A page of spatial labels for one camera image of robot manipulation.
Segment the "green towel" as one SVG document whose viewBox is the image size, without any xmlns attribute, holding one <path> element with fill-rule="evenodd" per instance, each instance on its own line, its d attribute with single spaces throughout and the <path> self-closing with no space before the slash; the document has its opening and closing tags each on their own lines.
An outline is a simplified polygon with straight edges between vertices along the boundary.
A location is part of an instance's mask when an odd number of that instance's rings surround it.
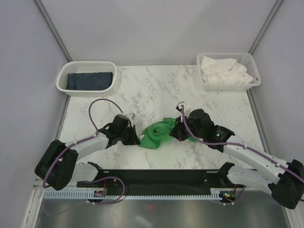
<svg viewBox="0 0 304 228">
<path fill-rule="evenodd" d="M 140 136 L 139 147 L 145 149 L 158 149 L 162 144 L 168 142 L 171 139 L 177 139 L 179 142 L 184 140 L 190 140 L 196 143 L 197 140 L 191 136 L 182 138 L 181 133 L 177 133 L 177 136 L 171 134 L 174 127 L 180 122 L 181 118 L 163 118 L 162 121 L 155 122 L 150 126 L 146 127 L 142 135 Z"/>
</svg>

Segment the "dark blue towel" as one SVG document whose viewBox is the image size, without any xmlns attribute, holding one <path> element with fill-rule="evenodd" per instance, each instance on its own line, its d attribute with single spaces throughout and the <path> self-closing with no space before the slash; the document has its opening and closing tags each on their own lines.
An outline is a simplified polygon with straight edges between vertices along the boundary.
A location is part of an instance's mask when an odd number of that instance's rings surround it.
<svg viewBox="0 0 304 228">
<path fill-rule="evenodd" d="M 71 73 L 67 78 L 67 90 L 101 91 L 110 87 L 112 72 Z"/>
</svg>

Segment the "white towel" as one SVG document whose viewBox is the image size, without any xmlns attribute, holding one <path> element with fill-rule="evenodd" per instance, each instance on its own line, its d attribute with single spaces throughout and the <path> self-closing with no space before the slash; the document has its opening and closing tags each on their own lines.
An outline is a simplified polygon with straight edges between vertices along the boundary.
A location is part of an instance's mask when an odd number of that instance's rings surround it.
<svg viewBox="0 0 304 228">
<path fill-rule="evenodd" d="M 200 68 L 207 84 L 242 85 L 253 81 L 247 68 L 233 58 L 213 59 L 204 56 Z"/>
</svg>

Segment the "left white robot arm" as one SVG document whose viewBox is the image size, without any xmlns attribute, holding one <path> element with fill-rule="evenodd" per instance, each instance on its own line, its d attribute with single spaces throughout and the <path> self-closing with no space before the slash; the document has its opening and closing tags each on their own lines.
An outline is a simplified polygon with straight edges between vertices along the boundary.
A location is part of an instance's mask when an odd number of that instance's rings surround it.
<svg viewBox="0 0 304 228">
<path fill-rule="evenodd" d="M 112 123 L 106 124 L 97 133 L 77 142 L 66 144 L 54 140 L 35 167 L 34 173 L 55 190 L 62 190 L 70 182 L 88 181 L 93 187 L 100 187 L 104 176 L 92 162 L 77 162 L 100 150 L 108 149 L 122 142 L 123 145 L 139 145 L 134 113 L 118 114 Z"/>
</svg>

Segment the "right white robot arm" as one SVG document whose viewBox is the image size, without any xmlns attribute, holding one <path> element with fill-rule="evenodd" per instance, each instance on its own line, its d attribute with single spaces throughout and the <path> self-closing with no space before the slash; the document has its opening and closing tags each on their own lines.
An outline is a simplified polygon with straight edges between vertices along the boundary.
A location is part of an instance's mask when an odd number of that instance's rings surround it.
<svg viewBox="0 0 304 228">
<path fill-rule="evenodd" d="M 251 187 L 263 191 L 281 206 L 295 209 L 304 195 L 304 165 L 298 160 L 288 162 L 261 151 L 247 143 L 232 130 L 215 125 L 202 109 L 189 114 L 185 103 L 177 105 L 181 114 L 176 118 L 170 136 L 184 141 L 190 137 L 221 153 L 233 156 L 249 165 L 241 168 L 233 163 L 225 163 L 217 175 L 218 184 L 229 187 L 231 184 Z"/>
</svg>

